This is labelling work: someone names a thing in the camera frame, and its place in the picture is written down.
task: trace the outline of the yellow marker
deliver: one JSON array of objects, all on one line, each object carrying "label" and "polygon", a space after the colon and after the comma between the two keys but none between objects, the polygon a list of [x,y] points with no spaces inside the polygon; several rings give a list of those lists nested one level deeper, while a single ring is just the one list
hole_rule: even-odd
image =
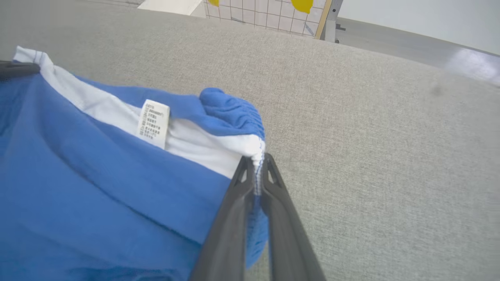
[{"label": "yellow marker", "polygon": [[208,2],[210,2],[210,4],[214,5],[215,7],[219,6],[219,0],[208,0]]},{"label": "yellow marker", "polygon": [[307,14],[311,12],[311,7],[313,6],[313,0],[291,0],[291,3],[295,7],[295,9],[297,9],[297,11]]}]

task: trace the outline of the gathered blue fabric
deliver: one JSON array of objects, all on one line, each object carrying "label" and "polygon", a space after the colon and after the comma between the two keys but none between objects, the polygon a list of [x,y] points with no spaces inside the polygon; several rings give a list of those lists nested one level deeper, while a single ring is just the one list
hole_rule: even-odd
[{"label": "gathered blue fabric", "polygon": [[[166,104],[214,136],[265,137],[255,107],[220,89],[197,97],[78,79],[134,107]],[[0,82],[3,280],[187,280],[230,181],[83,113],[40,74]],[[256,204],[248,267],[267,237]]]}]

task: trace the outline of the stitching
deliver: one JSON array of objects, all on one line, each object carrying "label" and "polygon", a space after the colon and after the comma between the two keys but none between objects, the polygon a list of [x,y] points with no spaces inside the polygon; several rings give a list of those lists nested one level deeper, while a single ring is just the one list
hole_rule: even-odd
[{"label": "stitching", "polygon": [[262,169],[262,164],[264,163],[264,150],[262,149],[262,144],[264,141],[261,139],[260,140],[260,161],[258,162],[257,165],[257,170],[255,171],[255,195],[261,195],[262,191],[262,182],[261,182],[261,169]]}]

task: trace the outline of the white stripe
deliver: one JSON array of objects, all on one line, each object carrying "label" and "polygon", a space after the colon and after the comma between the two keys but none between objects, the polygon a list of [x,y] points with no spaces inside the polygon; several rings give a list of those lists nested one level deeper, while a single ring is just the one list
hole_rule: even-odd
[{"label": "white stripe", "polygon": [[[89,85],[52,63],[40,51],[17,47],[14,60],[37,63],[40,74],[59,94],[96,120],[135,136],[141,108]],[[254,134],[215,136],[186,119],[170,119],[165,150],[232,178],[241,156],[252,157],[255,167],[263,157],[264,142]]]}]

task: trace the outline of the grid board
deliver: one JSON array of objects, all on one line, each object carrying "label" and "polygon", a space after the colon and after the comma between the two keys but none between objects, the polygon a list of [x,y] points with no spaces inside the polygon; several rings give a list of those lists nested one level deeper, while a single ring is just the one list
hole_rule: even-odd
[{"label": "grid board", "polygon": [[315,37],[326,1],[313,0],[309,14],[295,9],[291,0],[219,0],[219,7],[203,0],[203,6],[206,17],[212,20]]}]

